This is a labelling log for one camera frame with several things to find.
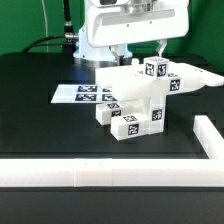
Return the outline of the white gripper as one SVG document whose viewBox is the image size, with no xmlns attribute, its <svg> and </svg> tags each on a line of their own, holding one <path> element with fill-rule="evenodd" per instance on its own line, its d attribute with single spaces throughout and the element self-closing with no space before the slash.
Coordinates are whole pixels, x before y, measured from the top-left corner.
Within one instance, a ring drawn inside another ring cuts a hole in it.
<svg viewBox="0 0 224 224">
<path fill-rule="evenodd" d="M 161 57 L 166 39 L 188 32 L 188 5 L 189 0 L 88 0 L 87 40 L 92 47 L 110 46 L 117 66 L 124 58 L 120 44 L 158 40 Z"/>
</svg>

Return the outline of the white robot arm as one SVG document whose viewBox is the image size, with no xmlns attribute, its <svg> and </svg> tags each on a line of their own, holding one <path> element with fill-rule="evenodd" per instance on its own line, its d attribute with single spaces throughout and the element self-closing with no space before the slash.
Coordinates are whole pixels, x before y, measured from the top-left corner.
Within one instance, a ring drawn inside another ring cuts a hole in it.
<svg viewBox="0 0 224 224">
<path fill-rule="evenodd" d="M 128 65 L 133 43 L 156 41 L 161 55 L 171 38 L 189 30 L 190 0 L 84 0 L 74 62 L 90 67 Z"/>
</svg>

